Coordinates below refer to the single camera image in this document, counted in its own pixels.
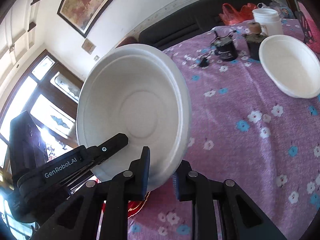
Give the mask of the black sofa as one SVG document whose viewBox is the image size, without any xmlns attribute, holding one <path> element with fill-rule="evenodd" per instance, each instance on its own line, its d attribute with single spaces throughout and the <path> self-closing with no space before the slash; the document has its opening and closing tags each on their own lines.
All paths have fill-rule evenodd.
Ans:
<svg viewBox="0 0 320 240">
<path fill-rule="evenodd" d="M 270 3 L 271 0 L 199 0 L 172 13 L 142 31 L 138 42 L 165 50 L 182 41 L 224 25 L 220 18 L 222 5 L 229 3 L 240 10 L 247 3 Z"/>
</svg>

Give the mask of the dark wooden door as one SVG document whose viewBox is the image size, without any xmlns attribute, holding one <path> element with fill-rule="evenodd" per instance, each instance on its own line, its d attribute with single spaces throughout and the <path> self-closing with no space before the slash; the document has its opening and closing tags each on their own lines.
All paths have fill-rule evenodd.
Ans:
<svg viewBox="0 0 320 240">
<path fill-rule="evenodd" d="M 1 215 L 13 235 L 28 239 L 32 224 L 15 221 L 5 197 L 14 189 L 14 172 L 10 161 L 10 123 L 23 111 L 31 114 L 38 133 L 36 139 L 44 142 L 48 159 L 52 160 L 76 148 L 75 121 L 80 90 L 78 77 L 44 50 L 17 81 L 1 109 Z"/>
</svg>

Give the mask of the black small adapter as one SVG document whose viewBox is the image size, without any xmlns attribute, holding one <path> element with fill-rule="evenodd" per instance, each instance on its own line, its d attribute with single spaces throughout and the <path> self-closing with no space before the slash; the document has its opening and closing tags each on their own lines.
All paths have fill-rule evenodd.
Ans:
<svg viewBox="0 0 320 240">
<path fill-rule="evenodd" d="M 209 66 L 209 61 L 207 58 L 202 58 L 200 63 L 199 63 L 199 67 L 200 68 L 206 68 Z"/>
</svg>

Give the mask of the white plastic jar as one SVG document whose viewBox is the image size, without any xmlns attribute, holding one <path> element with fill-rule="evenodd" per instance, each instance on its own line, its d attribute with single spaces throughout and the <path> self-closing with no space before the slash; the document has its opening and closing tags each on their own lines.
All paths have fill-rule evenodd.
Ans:
<svg viewBox="0 0 320 240">
<path fill-rule="evenodd" d="M 283 28 L 278 12 L 270 8 L 258 8 L 252 11 L 255 22 L 259 23 L 267 36 L 283 35 Z"/>
</svg>

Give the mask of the dark jar with twine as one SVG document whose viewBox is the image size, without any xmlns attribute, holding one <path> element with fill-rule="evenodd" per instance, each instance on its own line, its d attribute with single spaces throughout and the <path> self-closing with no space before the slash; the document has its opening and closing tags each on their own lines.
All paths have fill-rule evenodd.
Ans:
<svg viewBox="0 0 320 240">
<path fill-rule="evenodd" d="M 250 57 L 259 61 L 259 48 L 267 35 L 262 32 L 261 25 L 257 22 L 249 22 L 248 29 L 249 33 L 242 34 L 242 36 L 247 43 Z"/>
</svg>

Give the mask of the clear plastic bag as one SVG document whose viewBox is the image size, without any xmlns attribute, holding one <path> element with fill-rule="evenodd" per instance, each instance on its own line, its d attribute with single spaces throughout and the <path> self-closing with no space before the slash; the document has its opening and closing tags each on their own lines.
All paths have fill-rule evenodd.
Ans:
<svg viewBox="0 0 320 240">
<path fill-rule="evenodd" d="M 257 7 L 258 7 L 258 9 L 261 9 L 261 10 L 270 10 L 270 7 L 267 6 L 267 5 L 264 4 L 264 3 L 258 3 L 258 4 L 257 4 Z"/>
</svg>

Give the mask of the small wall certificate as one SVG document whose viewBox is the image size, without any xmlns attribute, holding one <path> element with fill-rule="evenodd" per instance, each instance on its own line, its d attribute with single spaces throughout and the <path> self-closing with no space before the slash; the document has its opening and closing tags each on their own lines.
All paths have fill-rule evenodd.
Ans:
<svg viewBox="0 0 320 240">
<path fill-rule="evenodd" d="M 94 45 L 89 39 L 85 39 L 81 48 L 86 51 L 89 55 L 93 53 L 93 51 L 96 48 L 96 45 Z"/>
</svg>

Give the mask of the red scalloped plate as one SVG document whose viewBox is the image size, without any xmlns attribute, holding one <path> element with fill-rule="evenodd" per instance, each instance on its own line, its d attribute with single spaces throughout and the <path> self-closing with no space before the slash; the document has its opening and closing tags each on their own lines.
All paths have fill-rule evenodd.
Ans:
<svg viewBox="0 0 320 240">
<path fill-rule="evenodd" d="M 100 182 L 101 192 L 108 190 L 106 203 L 103 204 L 103 215 L 105 219 L 110 219 L 111 215 L 117 218 L 126 219 L 136 215 L 144 206 L 148 194 L 131 196 L 130 183 L 134 180 L 133 175 L 125 177 L 122 174 L 116 175 L 111 181 Z"/>
</svg>

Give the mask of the black round device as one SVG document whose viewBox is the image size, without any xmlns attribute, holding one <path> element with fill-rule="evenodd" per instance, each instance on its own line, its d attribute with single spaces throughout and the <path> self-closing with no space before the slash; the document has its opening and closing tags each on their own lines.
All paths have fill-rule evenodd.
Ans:
<svg viewBox="0 0 320 240">
<path fill-rule="evenodd" d="M 213 32 L 215 38 L 210 45 L 215 47 L 214 54 L 225 62 L 235 60 L 238 57 L 238 52 L 233 42 L 233 34 L 236 31 L 230 31 L 226 36 L 219 36 L 215 30 Z"/>
</svg>

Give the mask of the purple floral tablecloth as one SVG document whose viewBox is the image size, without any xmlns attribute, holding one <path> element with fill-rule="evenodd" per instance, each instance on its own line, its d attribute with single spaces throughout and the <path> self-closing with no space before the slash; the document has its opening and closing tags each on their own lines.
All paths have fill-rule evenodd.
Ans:
<svg viewBox="0 0 320 240">
<path fill-rule="evenodd" d="M 193 123 L 185 159 L 215 181 L 234 180 L 287 239 L 299 239 L 319 210 L 319 98 L 282 93 L 249 57 L 246 22 L 235 30 L 238 57 L 222 61 L 208 31 L 164 52 L 189 88 Z M 209 66 L 200 68 L 202 58 Z"/>
</svg>

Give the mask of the cartoon printed bag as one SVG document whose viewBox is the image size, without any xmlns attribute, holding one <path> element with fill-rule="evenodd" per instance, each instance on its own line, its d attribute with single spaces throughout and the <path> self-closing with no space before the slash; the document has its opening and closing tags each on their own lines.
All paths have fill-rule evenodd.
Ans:
<svg viewBox="0 0 320 240">
<path fill-rule="evenodd" d="M 269 3 L 269 8 L 276 10 L 280 18 L 295 18 L 292 10 L 279 0 L 271 0 Z"/>
</svg>

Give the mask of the white bowl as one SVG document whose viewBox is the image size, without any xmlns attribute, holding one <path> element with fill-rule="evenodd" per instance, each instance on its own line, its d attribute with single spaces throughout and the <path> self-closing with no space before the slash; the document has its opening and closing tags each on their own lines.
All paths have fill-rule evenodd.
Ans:
<svg viewBox="0 0 320 240">
<path fill-rule="evenodd" d="M 259 60 L 286 95 L 311 99 L 319 94 L 319 59 L 302 41 L 288 35 L 267 37 L 259 47 Z"/>
<path fill-rule="evenodd" d="M 148 191 L 177 170 L 189 142 L 191 99 L 174 61 L 146 44 L 112 50 L 85 80 L 76 115 L 79 145 L 98 146 L 118 133 L 129 143 L 92 169 L 100 181 L 112 179 L 150 149 Z"/>
</svg>

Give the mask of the red plastic bag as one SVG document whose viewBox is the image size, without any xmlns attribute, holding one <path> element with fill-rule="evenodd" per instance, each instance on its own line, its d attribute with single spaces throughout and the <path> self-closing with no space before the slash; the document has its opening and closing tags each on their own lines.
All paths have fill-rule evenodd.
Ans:
<svg viewBox="0 0 320 240">
<path fill-rule="evenodd" d="M 258 9 L 258 7 L 253 3 L 247 3 L 246 5 L 243 5 L 239 11 L 237 11 L 229 3 L 224 3 L 222 5 L 222 13 L 219 14 L 219 16 L 225 25 L 233 25 L 246 20 L 252 20 L 252 11 L 254 9 Z"/>
</svg>

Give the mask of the horse painting framed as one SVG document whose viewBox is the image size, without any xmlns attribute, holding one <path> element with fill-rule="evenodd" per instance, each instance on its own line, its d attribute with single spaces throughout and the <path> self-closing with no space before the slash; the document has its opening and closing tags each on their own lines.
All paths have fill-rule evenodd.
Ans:
<svg viewBox="0 0 320 240">
<path fill-rule="evenodd" d="M 87 37 L 97 19 L 113 0 L 62 0 L 57 14 L 82 37 Z"/>
</svg>

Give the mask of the pink thermos bottle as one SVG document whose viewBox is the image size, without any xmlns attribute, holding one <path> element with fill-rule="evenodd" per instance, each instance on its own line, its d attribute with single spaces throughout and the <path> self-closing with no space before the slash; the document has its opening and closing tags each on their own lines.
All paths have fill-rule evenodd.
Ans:
<svg viewBox="0 0 320 240">
<path fill-rule="evenodd" d="M 312 49 L 316 54 L 319 54 L 319 29 L 317 28 L 317 25 L 315 24 L 314 20 L 312 19 L 311 15 L 307 11 L 306 7 L 301 2 L 298 2 L 300 11 L 304 14 L 304 16 L 307 19 L 307 22 L 310 26 L 314 42 L 312 44 L 307 44 L 307 46 Z"/>
</svg>

